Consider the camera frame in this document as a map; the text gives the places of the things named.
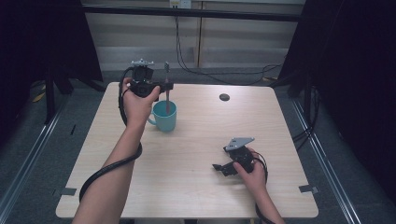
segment forearm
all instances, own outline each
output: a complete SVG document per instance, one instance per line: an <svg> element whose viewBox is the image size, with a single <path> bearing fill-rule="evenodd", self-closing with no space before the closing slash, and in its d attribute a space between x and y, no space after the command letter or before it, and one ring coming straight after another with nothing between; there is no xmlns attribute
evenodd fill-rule
<svg viewBox="0 0 396 224"><path fill-rule="evenodd" d="M258 205L261 213L274 222L275 224L285 223L282 216L277 211L270 195L268 194L267 189L262 189L253 194L253 197Z"/></svg>
<svg viewBox="0 0 396 224"><path fill-rule="evenodd" d="M104 166L133 156L144 126L128 126ZM128 196L134 161L96 179L80 202L73 223L119 223Z"/></svg>

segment gray floor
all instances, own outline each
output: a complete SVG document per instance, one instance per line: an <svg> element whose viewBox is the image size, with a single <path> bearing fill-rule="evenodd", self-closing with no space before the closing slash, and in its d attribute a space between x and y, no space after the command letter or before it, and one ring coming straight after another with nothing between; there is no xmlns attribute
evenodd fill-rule
<svg viewBox="0 0 396 224"><path fill-rule="evenodd" d="M206 72L256 72L261 69L206 69ZM265 74L276 77L279 68ZM104 72L106 86L112 81L119 81L121 71ZM155 71L155 78L164 80L164 72ZM261 75L214 75L228 83L245 85L261 79ZM173 70L169 78L176 83L224 84L212 77L192 75L182 70ZM5 223L69 223L70 220L60 219L55 215L59 196L54 195L56 189L65 186L74 166L85 136L91 126L94 114L100 104L103 93L94 91L85 84L72 80L75 87L70 96L57 94L57 102L66 100L47 144L37 157L32 172L28 175L23 188L7 216ZM254 85L266 86L269 81L260 81ZM287 87L276 88L276 96L292 136L300 133L303 128L294 110L292 100L286 94ZM32 89L32 98L39 88ZM3 200L12 181L28 156L35 140L39 136L46 116L45 99L38 103L26 104L21 113L12 137L1 146L0 150L0 197ZM347 143L343 142L327 113L325 105L321 105L318 123L315 128L327 159L332 164L347 196L356 209L360 223L396 223L396 208L386 197L372 176L366 172L354 157ZM318 188L315 200L319 215L310 219L287 218L288 223L352 223L340 207L334 196L328 178L318 162L313 148L305 144L299 151L308 182ZM136 223L180 223L180 220L137 220ZM248 220L200 220L199 223L249 223Z"/></svg>

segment light wood table surface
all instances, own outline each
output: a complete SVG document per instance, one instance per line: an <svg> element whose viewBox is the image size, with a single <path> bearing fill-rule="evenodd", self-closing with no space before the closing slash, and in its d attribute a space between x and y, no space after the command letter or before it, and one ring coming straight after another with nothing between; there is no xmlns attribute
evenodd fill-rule
<svg viewBox="0 0 396 224"><path fill-rule="evenodd" d="M222 93L230 100L221 101ZM318 215L312 193L299 190L308 182L273 89L175 84L170 99L177 105L177 126L162 133L147 123L121 217L256 217L239 175L223 176L212 167L231 161L223 147L233 137L255 138L247 147L266 159L267 188L282 217ZM81 186L102 167L123 130L118 83L110 83L66 185L77 192L62 196L58 217L74 216Z"/></svg>

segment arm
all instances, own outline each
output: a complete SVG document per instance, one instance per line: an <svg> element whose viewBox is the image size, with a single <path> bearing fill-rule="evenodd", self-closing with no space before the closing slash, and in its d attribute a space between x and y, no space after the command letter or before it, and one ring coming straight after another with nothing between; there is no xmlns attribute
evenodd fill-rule
<svg viewBox="0 0 396 224"><path fill-rule="evenodd" d="M253 155L257 157L257 154L254 153L254 150L251 148L250 150L253 152ZM247 186L247 189L253 196L262 214L276 224L285 223L277 211L273 201L271 200L270 195L268 194L267 187L265 185L266 176L264 170L262 169L262 165L259 162L254 161L253 172L249 174L237 162L233 163L233 167L238 172L238 174L241 175L245 185Z"/></svg>
<svg viewBox="0 0 396 224"><path fill-rule="evenodd" d="M129 81L129 78L124 79L124 90L127 89L126 83ZM128 123L104 166L136 153L151 113L152 103L159 94L159 87L146 98L137 97L131 91L125 92L123 99ZM73 223L119 223L128 197L133 170L134 161L95 180L82 198Z"/></svg>

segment white wall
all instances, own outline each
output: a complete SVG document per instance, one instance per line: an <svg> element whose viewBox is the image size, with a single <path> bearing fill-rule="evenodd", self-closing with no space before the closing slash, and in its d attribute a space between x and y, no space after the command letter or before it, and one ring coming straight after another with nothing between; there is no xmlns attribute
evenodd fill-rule
<svg viewBox="0 0 396 224"><path fill-rule="evenodd" d="M169 1L81 2L169 7ZM272 2L274 0L193 1L192 8L299 15L304 5L301 0ZM174 17L93 13L87 13L86 17L102 70L123 70L140 58L157 63L154 68L163 68L166 61L171 67L178 67ZM178 18L178 21L182 55L188 67L263 67L268 63L282 63L296 27L296 22L279 21L205 18Z"/></svg>

